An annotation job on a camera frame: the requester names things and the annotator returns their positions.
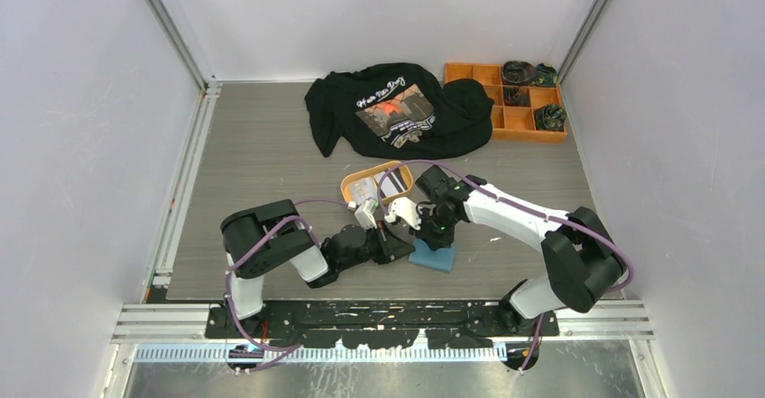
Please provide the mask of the yellow oval tray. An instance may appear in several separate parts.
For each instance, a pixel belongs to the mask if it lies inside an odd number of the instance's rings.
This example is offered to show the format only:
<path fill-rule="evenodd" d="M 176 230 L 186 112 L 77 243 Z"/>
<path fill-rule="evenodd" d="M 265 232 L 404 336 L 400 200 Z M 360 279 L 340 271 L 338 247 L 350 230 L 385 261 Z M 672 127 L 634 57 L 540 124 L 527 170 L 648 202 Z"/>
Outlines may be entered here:
<path fill-rule="evenodd" d="M 414 186 L 414 177 L 407 165 L 399 163 L 385 162 L 343 178 L 340 190 L 344 200 L 361 205 L 367 199 L 380 199 L 388 205 L 407 196 Z"/>

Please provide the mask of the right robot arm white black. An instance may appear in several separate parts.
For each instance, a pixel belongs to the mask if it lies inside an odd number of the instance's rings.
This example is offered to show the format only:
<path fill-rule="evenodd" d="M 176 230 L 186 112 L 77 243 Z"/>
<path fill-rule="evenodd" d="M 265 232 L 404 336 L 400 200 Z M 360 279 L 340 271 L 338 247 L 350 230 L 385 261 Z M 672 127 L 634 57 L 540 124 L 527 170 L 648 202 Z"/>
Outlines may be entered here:
<path fill-rule="evenodd" d="M 491 228 L 539 254 L 544 273 L 520 281 L 498 302 L 497 321 L 512 335 L 525 334 L 554 310 L 587 313 L 631 273 L 590 208 L 544 208 L 472 175 L 450 177 L 437 165 L 425 170 L 416 186 L 426 201 L 417 207 L 413 263 L 448 270 L 460 223 Z"/>

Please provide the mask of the blue leather card holder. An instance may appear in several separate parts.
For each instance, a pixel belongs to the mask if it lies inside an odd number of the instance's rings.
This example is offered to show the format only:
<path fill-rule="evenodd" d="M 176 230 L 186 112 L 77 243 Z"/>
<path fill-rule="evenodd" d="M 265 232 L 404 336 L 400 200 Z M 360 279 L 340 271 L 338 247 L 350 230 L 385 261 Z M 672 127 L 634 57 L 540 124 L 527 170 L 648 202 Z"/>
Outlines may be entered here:
<path fill-rule="evenodd" d="M 453 246 L 433 250 L 419 238 L 414 239 L 413 246 L 414 251 L 408 258 L 410 264 L 442 273 L 450 273 L 453 270 L 456 257 L 456 249 Z"/>

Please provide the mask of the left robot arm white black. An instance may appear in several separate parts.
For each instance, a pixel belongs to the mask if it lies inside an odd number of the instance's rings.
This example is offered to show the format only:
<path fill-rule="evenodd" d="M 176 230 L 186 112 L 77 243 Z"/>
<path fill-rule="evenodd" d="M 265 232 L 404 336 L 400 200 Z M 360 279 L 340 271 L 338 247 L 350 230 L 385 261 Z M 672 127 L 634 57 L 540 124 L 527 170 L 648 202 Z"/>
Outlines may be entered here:
<path fill-rule="evenodd" d="M 243 338 L 260 331 L 265 275 L 283 264 L 291 264 L 308 287 L 320 288 L 359 264 L 388 264 L 414 252 L 412 243 L 374 217 L 375 200 L 347 205 L 357 223 L 323 242 L 290 199 L 245 209 L 223 220 L 220 230 L 227 260 L 225 297 L 231 330 Z"/>

